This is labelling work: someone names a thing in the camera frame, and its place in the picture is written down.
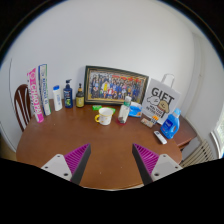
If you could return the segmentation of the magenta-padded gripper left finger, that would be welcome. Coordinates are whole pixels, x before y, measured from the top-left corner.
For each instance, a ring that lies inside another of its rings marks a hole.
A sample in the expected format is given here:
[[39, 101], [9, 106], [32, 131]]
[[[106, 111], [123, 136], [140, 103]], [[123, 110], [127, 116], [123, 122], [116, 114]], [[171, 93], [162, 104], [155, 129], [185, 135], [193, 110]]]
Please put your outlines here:
[[42, 169], [79, 185], [90, 154], [91, 145], [85, 144], [66, 155], [56, 154]]

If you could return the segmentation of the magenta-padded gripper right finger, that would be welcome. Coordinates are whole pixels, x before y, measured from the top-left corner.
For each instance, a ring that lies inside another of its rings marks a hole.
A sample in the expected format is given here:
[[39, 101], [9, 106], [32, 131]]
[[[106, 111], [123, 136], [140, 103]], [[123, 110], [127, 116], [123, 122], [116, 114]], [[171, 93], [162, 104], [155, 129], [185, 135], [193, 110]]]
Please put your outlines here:
[[138, 144], [132, 145], [132, 154], [144, 185], [150, 184], [182, 169], [182, 167], [167, 154], [158, 155]]

